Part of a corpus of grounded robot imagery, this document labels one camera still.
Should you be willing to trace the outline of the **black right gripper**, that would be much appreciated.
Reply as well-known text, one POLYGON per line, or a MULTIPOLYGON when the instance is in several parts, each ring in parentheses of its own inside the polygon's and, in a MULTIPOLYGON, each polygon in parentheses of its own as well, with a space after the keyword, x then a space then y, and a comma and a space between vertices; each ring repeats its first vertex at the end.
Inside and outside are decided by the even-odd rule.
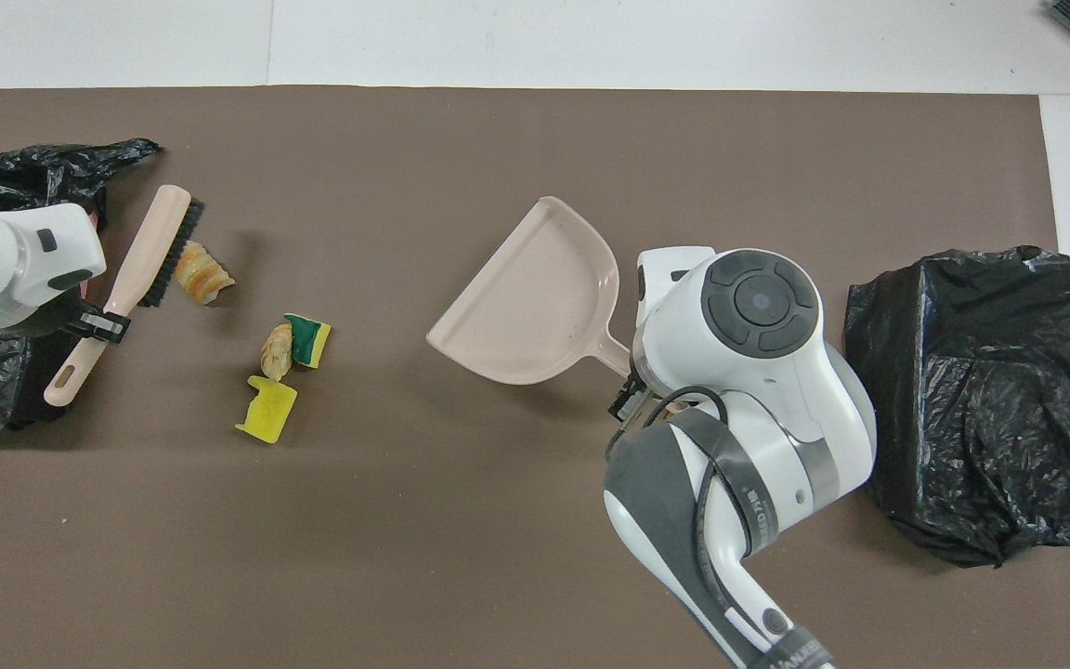
POLYGON ((620 394, 608 406, 608 414, 622 425, 631 425, 646 407, 657 401, 659 386, 659 379, 654 374, 646 376, 632 367, 620 387, 620 394))

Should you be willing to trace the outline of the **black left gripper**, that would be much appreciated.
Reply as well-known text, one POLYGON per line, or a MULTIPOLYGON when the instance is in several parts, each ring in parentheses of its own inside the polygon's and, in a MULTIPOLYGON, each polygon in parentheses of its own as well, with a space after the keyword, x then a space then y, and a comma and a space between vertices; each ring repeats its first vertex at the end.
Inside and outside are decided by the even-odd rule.
POLYGON ((83 339, 119 346, 129 331, 132 319, 109 310, 82 310, 71 320, 71 332, 83 339))

